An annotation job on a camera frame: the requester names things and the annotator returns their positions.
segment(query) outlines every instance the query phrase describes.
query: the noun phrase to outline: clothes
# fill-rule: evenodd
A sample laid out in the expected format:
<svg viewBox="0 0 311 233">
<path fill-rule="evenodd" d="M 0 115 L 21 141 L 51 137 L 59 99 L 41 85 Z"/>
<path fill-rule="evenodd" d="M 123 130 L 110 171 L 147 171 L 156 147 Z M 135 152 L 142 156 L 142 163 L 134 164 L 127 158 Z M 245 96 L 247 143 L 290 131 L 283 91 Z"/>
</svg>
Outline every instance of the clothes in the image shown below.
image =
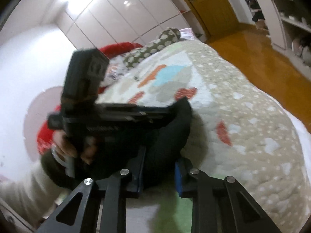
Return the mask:
<svg viewBox="0 0 311 233">
<path fill-rule="evenodd" d="M 260 10 L 261 9 L 257 0 L 251 0 L 249 3 L 249 6 L 252 10 Z"/>
<path fill-rule="evenodd" d="M 130 69 L 124 64 L 125 55 L 120 54 L 110 59 L 105 78 L 100 83 L 100 88 L 110 87 L 129 72 Z"/>
<path fill-rule="evenodd" d="M 0 183 L 0 210 L 6 219 L 12 216 L 17 232 L 33 232 L 31 225 L 52 207 L 62 191 L 64 189 L 52 182 L 38 161 L 18 182 Z"/>
<path fill-rule="evenodd" d="M 304 61 L 304 63 L 311 67 L 311 47 L 309 46 L 305 46 L 302 50 L 302 60 Z"/>
<path fill-rule="evenodd" d="M 258 22 L 258 19 L 265 19 L 265 17 L 263 16 L 263 13 L 262 13 L 261 10 L 260 10 L 260 11 L 257 11 L 257 12 L 254 14 L 254 16 L 253 16 L 253 18 L 252 18 L 252 21 Z"/>
</svg>

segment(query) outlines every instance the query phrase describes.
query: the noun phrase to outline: bed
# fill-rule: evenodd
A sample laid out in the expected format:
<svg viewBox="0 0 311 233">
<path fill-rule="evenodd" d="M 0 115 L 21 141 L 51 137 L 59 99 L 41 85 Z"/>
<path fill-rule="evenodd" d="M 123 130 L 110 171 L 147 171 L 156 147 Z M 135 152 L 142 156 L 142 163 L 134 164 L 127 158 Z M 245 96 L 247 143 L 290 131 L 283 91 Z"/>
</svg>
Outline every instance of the bed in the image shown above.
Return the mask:
<svg viewBox="0 0 311 233">
<path fill-rule="evenodd" d="M 311 138 L 303 124 L 198 40 L 173 43 L 105 90 L 99 103 L 167 106 L 187 96 L 194 111 L 182 150 L 195 167 L 234 176 L 283 233 L 311 214 Z M 127 201 L 127 232 L 190 232 L 192 202 L 172 176 Z"/>
</svg>

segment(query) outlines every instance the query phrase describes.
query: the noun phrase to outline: wall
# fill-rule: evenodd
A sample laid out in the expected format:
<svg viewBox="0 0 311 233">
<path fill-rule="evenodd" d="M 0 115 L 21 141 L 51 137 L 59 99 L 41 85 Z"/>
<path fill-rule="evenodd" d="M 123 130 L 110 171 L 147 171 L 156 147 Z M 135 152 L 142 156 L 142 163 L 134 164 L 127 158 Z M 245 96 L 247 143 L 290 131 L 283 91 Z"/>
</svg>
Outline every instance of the wall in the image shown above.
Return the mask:
<svg viewBox="0 0 311 233">
<path fill-rule="evenodd" d="M 42 91 L 63 85 L 74 50 L 53 25 L 35 27 L 0 46 L 0 174 L 5 177 L 16 180 L 32 164 L 23 138 L 27 109 Z M 33 118 L 29 129 L 35 134 L 44 119 Z"/>
<path fill-rule="evenodd" d="M 145 45 L 167 27 L 189 27 L 171 0 L 69 0 L 57 25 L 77 49 Z"/>
<path fill-rule="evenodd" d="M 246 4 L 245 0 L 228 0 L 232 9 L 240 23 L 254 24 L 252 21 L 252 14 Z"/>
<path fill-rule="evenodd" d="M 21 0 L 0 32 L 0 46 L 23 31 L 54 22 L 63 5 L 60 0 Z"/>
</svg>

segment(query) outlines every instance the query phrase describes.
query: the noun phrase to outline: hand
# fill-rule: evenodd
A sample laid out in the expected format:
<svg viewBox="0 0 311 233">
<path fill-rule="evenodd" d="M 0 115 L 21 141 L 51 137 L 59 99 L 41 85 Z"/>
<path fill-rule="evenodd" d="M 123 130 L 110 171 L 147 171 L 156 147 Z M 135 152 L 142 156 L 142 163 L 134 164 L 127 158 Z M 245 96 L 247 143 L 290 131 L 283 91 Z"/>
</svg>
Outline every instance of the hand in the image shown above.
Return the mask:
<svg viewBox="0 0 311 233">
<path fill-rule="evenodd" d="M 56 152 L 58 156 L 65 161 L 65 155 L 76 158 L 78 156 L 76 148 L 69 142 L 66 133 L 62 130 L 57 130 L 53 134 L 53 142 L 56 145 Z M 94 155 L 97 151 L 94 137 L 88 139 L 89 146 L 82 152 L 81 159 L 90 165 L 93 162 Z"/>
</svg>

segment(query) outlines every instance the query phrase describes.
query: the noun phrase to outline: wardrobe door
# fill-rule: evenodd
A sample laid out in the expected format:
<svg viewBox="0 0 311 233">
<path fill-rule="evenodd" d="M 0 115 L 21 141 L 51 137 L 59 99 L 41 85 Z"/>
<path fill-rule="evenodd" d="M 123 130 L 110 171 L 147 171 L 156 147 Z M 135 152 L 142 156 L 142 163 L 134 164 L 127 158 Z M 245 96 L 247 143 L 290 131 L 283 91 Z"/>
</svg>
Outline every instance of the wardrobe door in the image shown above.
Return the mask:
<svg viewBox="0 0 311 233">
<path fill-rule="evenodd" d="M 228 0 L 189 0 L 211 36 L 237 29 L 238 20 Z"/>
</svg>

